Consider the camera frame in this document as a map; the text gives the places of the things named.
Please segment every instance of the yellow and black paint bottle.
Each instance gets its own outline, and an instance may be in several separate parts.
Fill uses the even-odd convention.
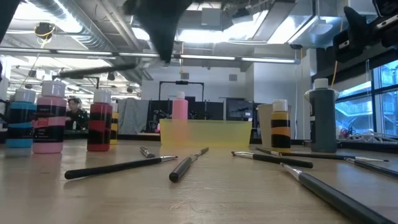
[[[271,146],[275,151],[290,151],[290,119],[287,100],[274,100],[272,104]]]
[[[111,125],[111,144],[118,143],[118,130],[119,130],[119,113],[118,104],[112,103],[112,125]]]

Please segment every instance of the white bottle cap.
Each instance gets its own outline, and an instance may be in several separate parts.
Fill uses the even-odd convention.
[[[317,78],[314,82],[313,82],[313,87],[315,89],[319,89],[319,88],[329,88],[329,80],[327,78]]]
[[[65,97],[65,84],[61,81],[43,81],[42,96]]]
[[[112,92],[108,90],[95,90],[94,103],[111,103]]]
[[[18,102],[35,103],[36,92],[33,90],[18,89],[15,93],[15,100]]]
[[[118,112],[118,104],[117,103],[112,103],[112,109],[114,113]]]
[[[177,93],[177,99],[185,99],[185,93],[183,91],[179,91]]]
[[[288,111],[287,107],[287,100],[274,100],[272,104],[272,110],[273,112],[276,111]]]

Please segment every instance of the workbench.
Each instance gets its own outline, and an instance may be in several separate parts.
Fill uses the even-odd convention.
[[[71,169],[143,159],[140,146],[180,158],[71,181],[63,176]],[[351,223],[281,166],[230,153],[249,148],[211,147],[175,184],[169,181],[170,172],[199,147],[119,141],[109,152],[87,152],[84,139],[65,141],[62,154],[31,155],[30,150],[4,147],[0,146],[0,222],[5,224]],[[293,150],[309,152],[302,147]],[[338,153],[390,159],[378,164],[398,170],[395,154]],[[345,161],[294,159],[313,162],[313,169],[300,169],[398,222],[398,180]]]

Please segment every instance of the pink bottle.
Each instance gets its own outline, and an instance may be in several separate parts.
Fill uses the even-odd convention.
[[[185,100],[185,93],[180,91],[177,99],[173,100],[173,119],[188,119],[188,101]]]
[[[65,84],[43,81],[42,97],[37,99],[33,153],[60,153],[63,148],[63,130],[67,101]]]

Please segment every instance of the paint bottle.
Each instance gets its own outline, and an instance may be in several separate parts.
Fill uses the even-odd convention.
[[[188,119],[188,101],[185,93],[177,93],[177,99],[173,100],[173,119]]]
[[[94,103],[90,106],[87,151],[104,152],[110,148],[112,124],[111,92],[95,90]]]
[[[10,104],[6,144],[9,148],[31,147],[33,144],[33,123],[35,120],[36,92],[18,89],[15,101]]]
[[[42,96],[37,99],[33,153],[60,153],[63,149],[63,130],[67,101],[65,84],[43,81]]]
[[[310,102],[311,151],[336,152],[335,99],[338,92],[328,88],[327,78],[317,78],[314,89],[305,93]]]
[[[112,103],[111,144],[118,143],[119,113],[118,104]]]
[[[290,118],[287,100],[274,100],[271,113],[271,146],[279,152],[290,151]]]

